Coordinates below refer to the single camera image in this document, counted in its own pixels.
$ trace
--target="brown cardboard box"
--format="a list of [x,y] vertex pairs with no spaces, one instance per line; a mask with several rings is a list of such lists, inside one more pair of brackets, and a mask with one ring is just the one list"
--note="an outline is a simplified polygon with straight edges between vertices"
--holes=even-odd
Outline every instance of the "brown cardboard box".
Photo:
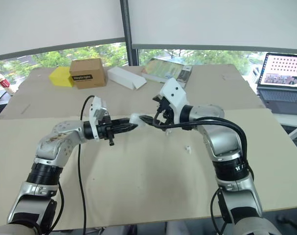
[[78,89],[103,87],[106,85],[101,59],[73,60],[70,66],[71,77]]

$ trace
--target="robotic arm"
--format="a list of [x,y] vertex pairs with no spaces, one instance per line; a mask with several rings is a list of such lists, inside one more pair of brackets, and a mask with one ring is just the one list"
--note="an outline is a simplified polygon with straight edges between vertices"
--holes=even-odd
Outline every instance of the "robotic arm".
[[[157,114],[154,118],[141,116],[144,122],[162,130],[181,127],[203,135],[216,171],[220,211],[224,221],[234,225],[234,234],[279,235],[274,225],[262,218],[242,129],[223,119],[224,111],[218,106],[189,105],[185,91],[174,78],[167,81],[153,100],[160,104]],[[157,120],[161,113],[164,123]]]
[[40,235],[49,232],[57,202],[59,176],[75,146],[87,140],[109,140],[114,134],[137,127],[128,118],[111,120],[106,104],[94,97],[89,121],[64,121],[57,124],[37,146],[32,170],[22,183],[17,199],[0,235]]

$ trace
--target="table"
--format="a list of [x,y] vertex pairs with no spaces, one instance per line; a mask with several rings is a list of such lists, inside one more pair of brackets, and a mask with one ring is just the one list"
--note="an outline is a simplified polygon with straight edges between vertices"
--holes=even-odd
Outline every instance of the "table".
[[[140,71],[137,67],[126,69]],[[212,74],[212,78],[197,80],[203,77],[202,74]],[[40,76],[37,79],[32,76],[20,86],[8,104],[17,106],[7,108],[0,117],[0,225],[5,222],[21,182],[30,172],[39,139],[48,134],[55,124],[78,119],[82,102],[90,92],[97,91],[100,97],[105,96],[113,116],[127,116],[133,110],[138,112],[138,107],[145,113],[155,113],[156,103],[150,98],[158,93],[161,86],[148,82],[138,91],[131,91],[109,81],[104,88],[62,92],[60,88],[49,88],[49,83],[38,79]],[[21,112],[23,105],[16,103],[15,99],[22,100],[24,91],[32,94],[32,89],[24,89],[30,88],[28,81],[42,85],[37,90],[38,95],[29,98],[29,108]],[[45,94],[42,89],[46,89],[46,94],[51,97],[58,97],[55,94],[58,91],[60,96],[67,96],[65,100],[64,97],[60,99],[69,103],[64,102],[60,106],[61,101],[56,100],[53,107],[44,105],[39,109],[37,102],[45,103],[40,100]],[[113,97],[117,94],[116,89],[131,97]],[[236,122],[246,132],[248,158],[255,173],[263,209],[297,207],[297,148],[235,68],[195,66],[186,91],[191,104],[211,103],[214,100],[212,103],[223,106],[226,118]],[[191,154],[184,149],[186,145],[191,146]],[[217,186],[212,163],[199,133],[177,129],[166,136],[160,130],[144,127],[116,135],[114,147],[109,147],[107,141],[90,141],[83,145],[82,150],[88,227],[210,215],[209,203]],[[66,202],[56,229],[82,227],[76,154],[77,149],[61,175]],[[217,205],[214,213],[219,214]]]
[[[142,70],[142,67],[122,68],[136,74]],[[79,116],[85,98],[91,94],[106,101],[111,115],[156,112],[156,103],[151,99],[161,89],[161,83],[148,81],[137,91],[132,91],[109,80],[106,87],[78,90],[75,87],[53,86],[48,79],[53,70],[34,69],[20,84],[14,98],[0,114],[0,119]],[[185,90],[191,104],[219,104],[223,109],[264,107],[233,65],[193,66]]]
[[[226,117],[247,134],[248,158],[263,209],[297,207],[297,148],[271,112],[227,110]],[[63,120],[0,120],[0,225],[30,172],[38,140]],[[108,141],[90,141],[82,148],[88,227],[210,215],[210,199],[217,185],[200,134],[176,129],[166,136],[160,130],[144,127],[116,135],[114,141],[114,147]],[[186,145],[191,146],[191,154],[185,151]],[[77,149],[64,168],[61,184],[66,202],[56,229],[81,228]],[[217,205],[214,213],[220,214]]]

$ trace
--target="laptop screen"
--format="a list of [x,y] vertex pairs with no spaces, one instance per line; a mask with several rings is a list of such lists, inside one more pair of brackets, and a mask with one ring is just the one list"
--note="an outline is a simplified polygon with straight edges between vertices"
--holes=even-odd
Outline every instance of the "laptop screen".
[[297,55],[268,53],[258,85],[297,88]]

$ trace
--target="label on box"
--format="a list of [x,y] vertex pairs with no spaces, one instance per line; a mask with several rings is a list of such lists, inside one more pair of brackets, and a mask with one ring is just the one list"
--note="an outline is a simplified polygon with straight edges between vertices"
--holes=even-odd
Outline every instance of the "label on box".
[[88,75],[80,75],[80,76],[72,76],[74,81],[82,81],[82,80],[90,80],[93,79],[91,74]]

